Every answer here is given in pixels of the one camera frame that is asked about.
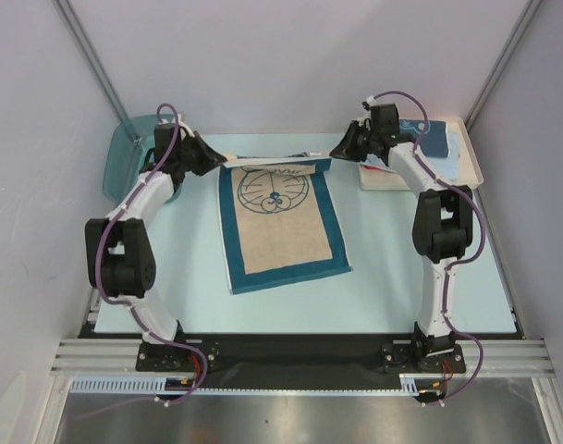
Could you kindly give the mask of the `dark blue cream-edged towel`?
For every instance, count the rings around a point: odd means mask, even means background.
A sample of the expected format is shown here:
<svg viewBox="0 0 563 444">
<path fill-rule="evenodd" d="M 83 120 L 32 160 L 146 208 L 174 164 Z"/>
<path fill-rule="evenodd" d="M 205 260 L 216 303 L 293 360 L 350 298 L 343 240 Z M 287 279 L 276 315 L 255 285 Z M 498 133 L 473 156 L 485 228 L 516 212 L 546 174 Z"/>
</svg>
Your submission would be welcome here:
<svg viewBox="0 0 563 444">
<path fill-rule="evenodd" d="M 422 136 L 420 147 L 426 157 L 445 159 L 449 155 L 447 141 L 447 123 L 444 120 L 423 120 L 402 118 L 399 121 L 402 132 L 412 135 L 415 139 Z"/>
</svg>

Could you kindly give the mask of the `light blue towel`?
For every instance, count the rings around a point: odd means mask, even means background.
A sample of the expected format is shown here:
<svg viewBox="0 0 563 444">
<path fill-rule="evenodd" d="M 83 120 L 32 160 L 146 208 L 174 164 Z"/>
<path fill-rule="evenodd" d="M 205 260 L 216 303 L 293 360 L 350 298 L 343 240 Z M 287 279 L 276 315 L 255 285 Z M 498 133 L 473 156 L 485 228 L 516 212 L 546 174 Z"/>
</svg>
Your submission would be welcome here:
<svg viewBox="0 0 563 444">
<path fill-rule="evenodd" d="M 447 142 L 443 146 L 447 146 L 447 157 L 437 158 L 427 155 L 428 163 L 431 168 L 439 173 L 442 177 L 449 180 L 458 178 L 459 175 L 459 135 L 455 131 L 446 131 Z M 395 173 L 395 170 L 386 166 L 379 158 L 369 155 L 362 165 L 377 166 L 385 168 Z"/>
</svg>

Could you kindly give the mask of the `teal cream cartoon towel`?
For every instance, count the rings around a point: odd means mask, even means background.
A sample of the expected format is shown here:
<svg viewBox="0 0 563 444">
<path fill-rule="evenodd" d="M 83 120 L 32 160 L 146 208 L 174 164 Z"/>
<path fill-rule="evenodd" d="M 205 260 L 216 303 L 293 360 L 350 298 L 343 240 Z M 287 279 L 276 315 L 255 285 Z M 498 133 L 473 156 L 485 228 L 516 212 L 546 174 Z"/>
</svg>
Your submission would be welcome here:
<svg viewBox="0 0 563 444">
<path fill-rule="evenodd" d="M 328 157 L 302 153 L 220 168 L 219 221 L 232 293 L 351 271 L 325 177 L 331 166 Z"/>
</svg>

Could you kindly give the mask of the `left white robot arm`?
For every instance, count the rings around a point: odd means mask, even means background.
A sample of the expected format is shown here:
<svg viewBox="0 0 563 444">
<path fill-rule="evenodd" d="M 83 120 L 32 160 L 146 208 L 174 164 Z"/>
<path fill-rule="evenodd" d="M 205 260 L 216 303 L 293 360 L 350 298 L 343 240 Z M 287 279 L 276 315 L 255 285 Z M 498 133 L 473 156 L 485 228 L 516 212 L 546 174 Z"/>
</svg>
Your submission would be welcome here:
<svg viewBox="0 0 563 444">
<path fill-rule="evenodd" d="M 181 332 L 177 319 L 151 294 L 157 265 L 148 227 L 189 173 L 203 176 L 227 158 L 181 121 L 162 121 L 153 135 L 153 157 L 133 189 L 111 213 L 85 225 L 88 277 L 106 304 L 129 312 L 144 341 L 159 344 L 158 362 L 178 370 L 188 361 L 189 348 L 177 339 Z"/>
</svg>

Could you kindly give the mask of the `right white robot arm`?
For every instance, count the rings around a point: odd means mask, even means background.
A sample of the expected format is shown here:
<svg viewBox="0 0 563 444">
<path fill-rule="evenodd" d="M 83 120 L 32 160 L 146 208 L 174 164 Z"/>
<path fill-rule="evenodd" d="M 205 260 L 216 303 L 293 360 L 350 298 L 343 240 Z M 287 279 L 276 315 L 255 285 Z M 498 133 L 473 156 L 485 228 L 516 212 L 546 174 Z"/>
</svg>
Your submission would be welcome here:
<svg viewBox="0 0 563 444">
<path fill-rule="evenodd" d="M 417 198 L 411 237 L 422 258 L 422 308 L 408 361 L 430 372 L 455 350 L 450 300 L 455 267 L 473 239 L 471 189 L 446 183 L 430 167 L 420 146 L 422 135 L 400 129 L 396 105 L 363 107 L 365 116 L 351 121 L 330 156 L 362 162 L 373 155 L 396 171 Z"/>
</svg>

